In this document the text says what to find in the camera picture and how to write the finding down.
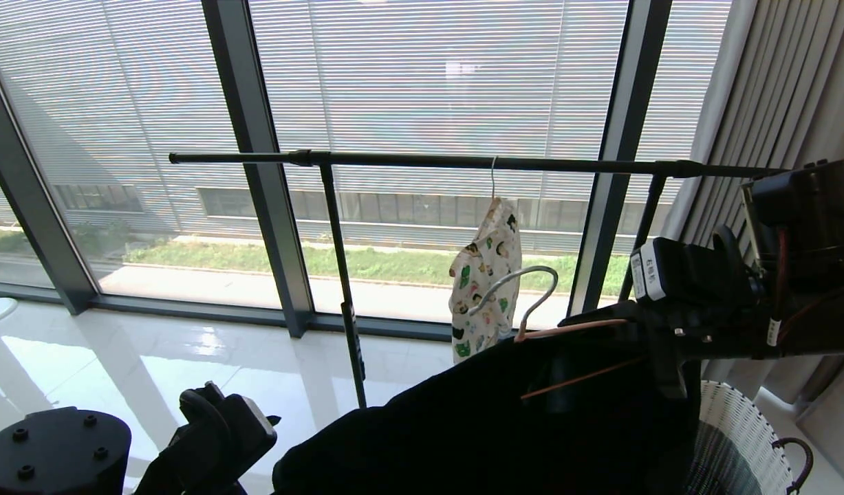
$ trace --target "white and gray basket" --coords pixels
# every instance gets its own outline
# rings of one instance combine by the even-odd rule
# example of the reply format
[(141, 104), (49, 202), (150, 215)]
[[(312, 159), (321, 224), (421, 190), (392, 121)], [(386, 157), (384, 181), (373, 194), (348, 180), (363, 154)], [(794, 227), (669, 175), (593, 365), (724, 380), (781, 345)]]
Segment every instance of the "white and gray basket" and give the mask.
[[(792, 477), (783, 446), (799, 444), (804, 469)], [(777, 438), (754, 402), (730, 385), (701, 384), (700, 427), (686, 493), (786, 495), (798, 492), (812, 469), (812, 451), (800, 439)]]

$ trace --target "black basket handle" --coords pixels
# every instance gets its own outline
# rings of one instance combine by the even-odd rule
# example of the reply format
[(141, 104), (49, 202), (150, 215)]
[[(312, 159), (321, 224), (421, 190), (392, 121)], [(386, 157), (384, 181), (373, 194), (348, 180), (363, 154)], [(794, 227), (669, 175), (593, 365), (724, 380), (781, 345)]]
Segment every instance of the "black basket handle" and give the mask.
[(802, 441), (802, 439), (796, 439), (794, 437), (786, 437), (784, 439), (778, 439), (777, 441), (773, 442), (771, 445), (772, 445), (773, 448), (777, 448), (777, 447), (784, 448), (786, 446), (786, 444), (790, 444), (790, 443), (800, 445), (800, 448), (804, 449), (805, 460), (804, 460), (804, 467), (803, 467), (803, 469), (801, 469), (801, 472), (798, 475), (798, 478), (795, 479), (795, 481), (791, 485), (789, 485), (788, 488), (786, 488), (786, 495), (789, 495), (792, 492), (799, 493), (800, 490), (801, 490), (801, 486), (804, 485), (804, 482), (806, 482), (806, 479), (808, 478), (808, 476), (810, 475), (810, 471), (812, 470), (812, 448), (810, 448), (808, 443), (806, 443), (805, 441)]

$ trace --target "corrugated metal wall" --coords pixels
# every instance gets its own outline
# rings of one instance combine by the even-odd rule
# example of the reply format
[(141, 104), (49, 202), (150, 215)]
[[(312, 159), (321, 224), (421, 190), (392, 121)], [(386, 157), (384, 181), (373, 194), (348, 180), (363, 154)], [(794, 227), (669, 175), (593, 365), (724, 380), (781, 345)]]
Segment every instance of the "corrugated metal wall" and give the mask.
[[(686, 50), (670, 65), (661, 61), (642, 159), (686, 156), (690, 115), (699, 113), (698, 93), (717, 53), (711, 36), (693, 44), (694, 29), (723, 26), (723, 7), (674, 2), (664, 56), (670, 47)], [(466, 1), (448, 9), (440, 2), (252, 2), (285, 150), (586, 159), (598, 154), (626, 8), (625, 0)], [(236, 149), (198, 2), (0, 0), (0, 74), (50, 184), (138, 189), (144, 213), (66, 211), (72, 225), (123, 219), (141, 232), (259, 235), (255, 219), (208, 217), (198, 195), (197, 188), (245, 188), (242, 167), (167, 160), (170, 151)], [(315, 169), (288, 166), (287, 174), (293, 189), (321, 190)], [(336, 178), (343, 192), (490, 194), (487, 171), (338, 166)], [(576, 173), (497, 171), (496, 178), (499, 193), (514, 198), (586, 201), (592, 185), (591, 175)], [(633, 178), (627, 201), (644, 201), (646, 187), (646, 178)], [(670, 182), (661, 203), (676, 190)], [(12, 215), (7, 204), (0, 215)], [(314, 238), (321, 225), (299, 228)], [(450, 245), (465, 237), (449, 228), (369, 223), (345, 232), (357, 242)], [(526, 239), (564, 250), (576, 248), (579, 234)]]

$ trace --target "gray curtain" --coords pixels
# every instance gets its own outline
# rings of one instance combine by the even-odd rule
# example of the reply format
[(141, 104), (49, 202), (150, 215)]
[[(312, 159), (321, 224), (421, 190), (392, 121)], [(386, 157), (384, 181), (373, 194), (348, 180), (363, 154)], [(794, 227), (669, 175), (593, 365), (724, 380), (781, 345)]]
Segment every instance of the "gray curtain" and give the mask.
[[(843, 129), (844, 0), (736, 0), (692, 160), (792, 169), (822, 157), (844, 157)], [(712, 230), (726, 223), (751, 263), (755, 254), (742, 211), (741, 182), (685, 181), (664, 231), (673, 239), (711, 247)], [(749, 397), (764, 385), (791, 404), (815, 398), (842, 361), (717, 361), (708, 363), (704, 378), (729, 382)]]

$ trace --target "screw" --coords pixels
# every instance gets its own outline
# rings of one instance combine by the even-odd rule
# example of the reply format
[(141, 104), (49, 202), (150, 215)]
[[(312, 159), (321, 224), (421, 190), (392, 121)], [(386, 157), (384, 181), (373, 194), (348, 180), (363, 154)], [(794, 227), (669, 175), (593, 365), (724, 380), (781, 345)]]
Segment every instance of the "screw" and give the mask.
[(28, 439), (28, 429), (26, 428), (16, 428), (14, 432), (12, 432), (12, 441), (16, 442), (23, 442)]
[(19, 470), (19, 479), (31, 479), (34, 477), (34, 466), (25, 464)]

